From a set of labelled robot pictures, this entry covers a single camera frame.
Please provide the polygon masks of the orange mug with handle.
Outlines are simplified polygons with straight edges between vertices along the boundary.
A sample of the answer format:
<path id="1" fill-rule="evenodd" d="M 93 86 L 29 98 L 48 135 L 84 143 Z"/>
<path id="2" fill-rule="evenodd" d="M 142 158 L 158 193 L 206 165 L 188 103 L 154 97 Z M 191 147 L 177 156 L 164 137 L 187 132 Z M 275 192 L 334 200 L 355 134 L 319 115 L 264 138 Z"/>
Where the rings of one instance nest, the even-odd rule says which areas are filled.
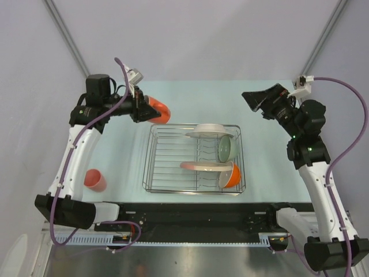
<path id="1" fill-rule="evenodd" d="M 171 112 L 170 109 L 165 104 L 163 104 L 162 102 L 158 101 L 157 99 L 151 96 L 146 96 L 146 102 L 148 103 L 148 105 L 153 107 L 156 111 L 158 111 L 161 114 L 161 116 L 159 117 L 150 119 L 149 120 L 150 123 L 166 124 L 169 122 L 171 118 Z"/>

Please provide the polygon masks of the green ceramic bowl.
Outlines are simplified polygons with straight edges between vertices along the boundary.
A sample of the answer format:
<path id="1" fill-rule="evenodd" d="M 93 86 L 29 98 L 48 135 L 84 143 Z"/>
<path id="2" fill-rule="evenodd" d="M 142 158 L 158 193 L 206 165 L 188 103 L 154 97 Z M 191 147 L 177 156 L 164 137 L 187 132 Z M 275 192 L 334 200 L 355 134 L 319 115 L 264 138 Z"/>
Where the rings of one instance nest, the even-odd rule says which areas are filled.
<path id="1" fill-rule="evenodd" d="M 235 138 L 223 136 L 219 141 L 218 158 L 222 163 L 234 160 L 239 154 L 239 146 Z"/>

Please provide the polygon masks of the white scalloped plate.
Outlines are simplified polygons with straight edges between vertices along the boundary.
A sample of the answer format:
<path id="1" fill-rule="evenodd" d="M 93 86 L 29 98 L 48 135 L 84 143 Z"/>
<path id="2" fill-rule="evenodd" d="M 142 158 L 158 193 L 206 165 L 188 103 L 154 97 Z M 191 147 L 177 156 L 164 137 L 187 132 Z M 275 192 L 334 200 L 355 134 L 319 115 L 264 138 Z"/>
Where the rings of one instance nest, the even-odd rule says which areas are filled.
<path id="1" fill-rule="evenodd" d="M 224 125 L 217 123 L 202 123 L 196 125 L 196 127 L 186 133 L 186 136 L 197 139 L 220 139 L 223 136 L 231 136 L 233 134 L 227 132 Z"/>

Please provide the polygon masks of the metal wire dish rack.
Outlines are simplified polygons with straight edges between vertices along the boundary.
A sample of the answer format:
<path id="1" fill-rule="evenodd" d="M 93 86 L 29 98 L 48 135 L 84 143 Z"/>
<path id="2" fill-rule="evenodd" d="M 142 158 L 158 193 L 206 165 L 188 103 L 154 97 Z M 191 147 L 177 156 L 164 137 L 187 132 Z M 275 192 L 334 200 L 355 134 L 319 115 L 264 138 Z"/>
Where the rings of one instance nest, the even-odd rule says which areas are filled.
<path id="1" fill-rule="evenodd" d="M 197 124 L 153 124 L 150 128 L 145 158 L 143 187 L 151 193 L 185 194 L 241 194 L 246 188 L 241 129 L 237 125 L 224 125 L 233 134 L 239 146 L 234 162 L 242 178 L 233 188 L 220 189 L 221 172 L 186 170 L 182 162 L 216 162 L 221 138 L 192 138 L 186 133 Z"/>

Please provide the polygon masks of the pink cream floral plate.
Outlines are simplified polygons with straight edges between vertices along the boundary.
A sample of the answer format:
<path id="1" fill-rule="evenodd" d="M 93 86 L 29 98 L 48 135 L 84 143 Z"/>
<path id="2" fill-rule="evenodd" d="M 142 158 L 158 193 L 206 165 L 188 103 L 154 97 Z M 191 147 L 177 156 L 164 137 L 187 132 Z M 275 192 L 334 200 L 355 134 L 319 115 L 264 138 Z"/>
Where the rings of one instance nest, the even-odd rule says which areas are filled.
<path id="1" fill-rule="evenodd" d="M 206 171 L 206 172 L 223 172 L 230 171 L 233 168 L 232 162 L 216 163 L 216 162 L 182 162 L 180 167 L 186 170 Z"/>

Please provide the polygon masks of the white orange ceramic bowl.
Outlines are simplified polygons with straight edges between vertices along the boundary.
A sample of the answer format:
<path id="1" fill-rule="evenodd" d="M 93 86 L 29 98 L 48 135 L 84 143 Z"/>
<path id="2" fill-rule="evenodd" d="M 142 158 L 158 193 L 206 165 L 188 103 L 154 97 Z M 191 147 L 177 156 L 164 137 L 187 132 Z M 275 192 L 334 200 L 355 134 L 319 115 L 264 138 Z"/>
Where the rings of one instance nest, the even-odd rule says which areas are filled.
<path id="1" fill-rule="evenodd" d="M 231 169 L 222 171 L 219 175 L 218 185 L 220 189 L 233 188 L 242 178 L 239 167 L 234 162 L 229 162 L 228 164 L 231 166 Z"/>

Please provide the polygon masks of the pink cup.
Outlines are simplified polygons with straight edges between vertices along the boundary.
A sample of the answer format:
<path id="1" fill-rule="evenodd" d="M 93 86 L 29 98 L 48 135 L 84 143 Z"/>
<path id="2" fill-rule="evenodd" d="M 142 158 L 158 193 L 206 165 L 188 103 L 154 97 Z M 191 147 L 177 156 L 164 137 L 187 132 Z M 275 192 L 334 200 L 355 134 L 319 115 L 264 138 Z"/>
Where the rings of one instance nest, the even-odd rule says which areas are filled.
<path id="1" fill-rule="evenodd" d="M 90 169 L 86 172 L 84 186 L 94 192 L 103 192 L 107 188 L 107 182 L 99 170 Z"/>

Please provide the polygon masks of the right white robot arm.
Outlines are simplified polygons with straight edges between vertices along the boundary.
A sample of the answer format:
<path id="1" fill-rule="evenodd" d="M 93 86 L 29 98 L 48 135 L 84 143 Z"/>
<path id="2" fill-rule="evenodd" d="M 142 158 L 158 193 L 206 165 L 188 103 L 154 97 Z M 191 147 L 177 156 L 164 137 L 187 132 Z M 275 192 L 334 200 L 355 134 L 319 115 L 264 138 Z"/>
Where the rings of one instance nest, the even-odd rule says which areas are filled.
<path id="1" fill-rule="evenodd" d="M 326 122 L 326 107 L 313 99 L 297 107 L 281 84 L 264 91 L 243 92 L 253 112 L 262 111 L 264 119 L 275 119 L 290 135 L 288 159 L 304 181 L 317 219 L 314 226 L 288 204 L 280 204 L 266 217 L 271 231 L 285 229 L 293 242 L 303 247 L 304 257 L 315 272 L 351 267 L 368 255 L 368 239 L 360 238 L 350 222 L 338 195 L 332 163 L 320 132 Z"/>

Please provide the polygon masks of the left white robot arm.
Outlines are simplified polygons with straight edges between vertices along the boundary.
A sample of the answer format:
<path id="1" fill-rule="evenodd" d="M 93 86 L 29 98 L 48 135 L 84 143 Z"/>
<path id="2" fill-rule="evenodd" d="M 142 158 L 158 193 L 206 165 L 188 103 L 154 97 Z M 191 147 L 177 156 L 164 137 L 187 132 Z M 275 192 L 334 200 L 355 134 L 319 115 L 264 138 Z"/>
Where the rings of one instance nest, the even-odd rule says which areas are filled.
<path id="1" fill-rule="evenodd" d="M 82 196 L 92 152 L 110 118 L 129 115 L 139 123 L 161 116 L 139 89 L 142 78 L 139 71 L 128 70 L 123 96 L 118 95 L 119 87 L 107 74 L 86 79 L 86 92 L 70 114 L 69 140 L 57 176 L 48 192 L 35 198 L 35 207 L 50 223 L 85 230 L 105 221 L 116 231 L 126 227 L 127 216 L 119 211 L 119 205 L 86 203 Z"/>

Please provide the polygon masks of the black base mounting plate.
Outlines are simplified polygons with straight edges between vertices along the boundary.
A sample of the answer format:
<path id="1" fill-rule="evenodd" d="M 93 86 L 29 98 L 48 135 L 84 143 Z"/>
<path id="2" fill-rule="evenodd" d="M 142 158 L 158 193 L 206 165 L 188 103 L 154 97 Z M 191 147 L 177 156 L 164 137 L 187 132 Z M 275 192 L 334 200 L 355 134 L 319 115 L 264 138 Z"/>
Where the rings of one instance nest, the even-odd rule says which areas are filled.
<path id="1" fill-rule="evenodd" d="M 95 231 L 130 231 L 125 221 L 138 224 L 139 242 L 245 244 L 259 242 L 261 233 L 276 235 L 273 216 L 287 203 L 120 203 L 116 224 L 95 226 Z"/>

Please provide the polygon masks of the aluminium frame rail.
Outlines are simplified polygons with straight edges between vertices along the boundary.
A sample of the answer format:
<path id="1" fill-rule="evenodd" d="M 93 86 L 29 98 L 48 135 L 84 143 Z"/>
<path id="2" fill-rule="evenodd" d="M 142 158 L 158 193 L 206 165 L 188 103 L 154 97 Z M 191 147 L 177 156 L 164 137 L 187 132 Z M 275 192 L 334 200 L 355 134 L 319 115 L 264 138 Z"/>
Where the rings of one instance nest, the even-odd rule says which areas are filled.
<path id="1" fill-rule="evenodd" d="M 44 221 L 43 225 L 42 225 L 42 233 L 50 233 L 50 222 L 48 222 L 47 220 Z M 58 233 L 58 225 L 53 223 L 52 224 L 52 229 L 54 231 L 54 234 Z"/>

